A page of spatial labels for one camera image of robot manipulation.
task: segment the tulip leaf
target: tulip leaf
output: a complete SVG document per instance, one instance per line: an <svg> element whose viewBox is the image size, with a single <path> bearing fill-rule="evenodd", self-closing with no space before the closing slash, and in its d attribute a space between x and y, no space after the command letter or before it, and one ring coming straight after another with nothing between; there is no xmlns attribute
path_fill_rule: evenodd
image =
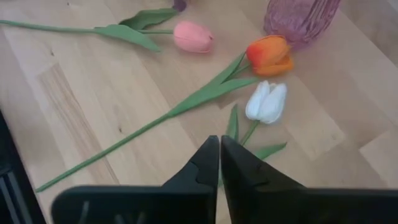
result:
<svg viewBox="0 0 398 224"><path fill-rule="evenodd" d="M185 100L179 103L175 108L171 109L169 116L173 117L180 113L186 112L194 107L201 105L207 101L213 100L225 93L229 93L238 88L258 82L257 78L240 78L230 80L221 85L213 88L201 88L198 91L192 93Z"/></svg>
<svg viewBox="0 0 398 224"><path fill-rule="evenodd" d="M178 11L172 8L141 10L135 16L125 19L119 24L135 30L141 30L167 21L177 14Z"/></svg>
<svg viewBox="0 0 398 224"><path fill-rule="evenodd" d="M214 79L207 83L202 88L209 88L210 86L217 86L222 84L230 75L232 75L239 67L245 56L245 52L241 53L226 69L220 72Z"/></svg>
<svg viewBox="0 0 398 224"><path fill-rule="evenodd" d="M238 105L235 105L231 110L226 134L235 141L239 139Z"/></svg>
<svg viewBox="0 0 398 224"><path fill-rule="evenodd" d="M154 52L160 52L160 48L148 36L125 25L112 24L106 27L95 27L93 32L138 44Z"/></svg>
<svg viewBox="0 0 398 224"><path fill-rule="evenodd" d="M257 158L263 160L263 159L269 157L270 155L272 155L273 153L275 153L279 150L282 150L286 145L287 145L287 142L282 143L282 144L276 144L273 146L266 146L266 147L263 147L262 149L256 151L254 153L254 155Z"/></svg>

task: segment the pink tulip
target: pink tulip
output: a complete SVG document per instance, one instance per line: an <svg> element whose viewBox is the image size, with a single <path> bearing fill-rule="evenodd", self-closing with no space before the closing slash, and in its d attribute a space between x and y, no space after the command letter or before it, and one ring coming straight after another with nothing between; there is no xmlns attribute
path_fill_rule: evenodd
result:
<svg viewBox="0 0 398 224"><path fill-rule="evenodd" d="M174 28L175 45L195 53L209 52L213 43L211 32L189 21L179 22Z"/></svg>

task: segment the black plastic claw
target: black plastic claw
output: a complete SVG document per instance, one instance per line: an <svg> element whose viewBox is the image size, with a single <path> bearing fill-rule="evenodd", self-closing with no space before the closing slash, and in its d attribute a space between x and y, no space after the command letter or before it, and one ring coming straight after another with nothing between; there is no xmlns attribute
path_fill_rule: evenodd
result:
<svg viewBox="0 0 398 224"><path fill-rule="evenodd" d="M187 164L168 180L163 187L181 189L203 184L216 191L218 184L218 165L220 142L217 136L209 138L200 146Z"/></svg>
<svg viewBox="0 0 398 224"><path fill-rule="evenodd" d="M221 167L224 181L241 187L285 190L302 186L258 159L229 136L221 139Z"/></svg>
<svg viewBox="0 0 398 224"><path fill-rule="evenodd" d="M210 136L163 186L68 189L52 204L53 222L215 223L219 148L218 138ZM88 203L90 206L82 211Z"/></svg>
<svg viewBox="0 0 398 224"><path fill-rule="evenodd" d="M221 169L233 224L398 223L397 191L308 189L227 136Z"/></svg>

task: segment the green stem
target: green stem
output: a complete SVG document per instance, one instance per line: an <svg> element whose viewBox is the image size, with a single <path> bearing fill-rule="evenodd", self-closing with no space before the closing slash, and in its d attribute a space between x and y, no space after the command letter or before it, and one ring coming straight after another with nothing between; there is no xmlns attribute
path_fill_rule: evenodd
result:
<svg viewBox="0 0 398 224"><path fill-rule="evenodd" d="M246 62L243 66L240 66L234 73L232 73L224 82L227 82L227 81L233 79L237 74L239 74L243 70L249 68L250 65L251 65L250 62Z"/></svg>
<svg viewBox="0 0 398 224"><path fill-rule="evenodd" d="M244 137L242 138L242 140L240 142L242 146L244 146L246 144L246 142L250 138L251 134L253 134L255 128L257 127L257 125L259 125L259 123L260 123L260 121L253 121L251 123L249 130L246 132L246 134L244 134Z"/></svg>
<svg viewBox="0 0 398 224"><path fill-rule="evenodd" d="M43 25L37 25L37 24L28 24L25 22L15 22L15 21L6 21L6 20L0 20L0 24L7 24L10 26L23 27L23 28L35 29L35 30L55 31L55 32L92 33L94 31L93 29L43 26Z"/></svg>
<svg viewBox="0 0 398 224"><path fill-rule="evenodd" d="M141 34L173 34L173 30L137 30Z"/></svg>
<svg viewBox="0 0 398 224"><path fill-rule="evenodd" d="M66 172L60 174L58 177L48 181L47 183L45 183L44 185L42 185L38 189L36 189L36 192L42 192L45 189L47 189L47 188L53 186L54 184L60 182L61 180L67 178L68 176L74 174L78 170L80 170L80 169L82 169L82 168L84 168L84 167L96 162L98 159L102 159L104 156L106 156L109 153L113 152L117 148L125 145L127 142L131 141L135 137L139 136L140 134L146 132L147 130L153 128L154 126L160 124L161 122L163 122L163 121L165 121L165 120L167 120L169 118L171 118L171 116L168 113L166 113L165 115L157 118L153 122L145 125L144 127L139 129L135 133L130 134L129 136L127 136L124 139L120 140L119 142L117 142L116 144L112 145L111 147L101 151L100 153L98 153L98 154L94 155L93 157L89 158L88 160L86 160L86 161L74 166L73 168L67 170Z"/></svg>

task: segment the purple flower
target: purple flower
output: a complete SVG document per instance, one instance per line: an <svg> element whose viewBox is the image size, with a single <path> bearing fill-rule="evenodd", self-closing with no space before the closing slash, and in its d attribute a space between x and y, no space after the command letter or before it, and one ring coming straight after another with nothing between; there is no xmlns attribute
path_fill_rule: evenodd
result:
<svg viewBox="0 0 398 224"><path fill-rule="evenodd" d="M178 12L182 12L187 7L187 3L185 0L174 0L173 9L177 10Z"/></svg>

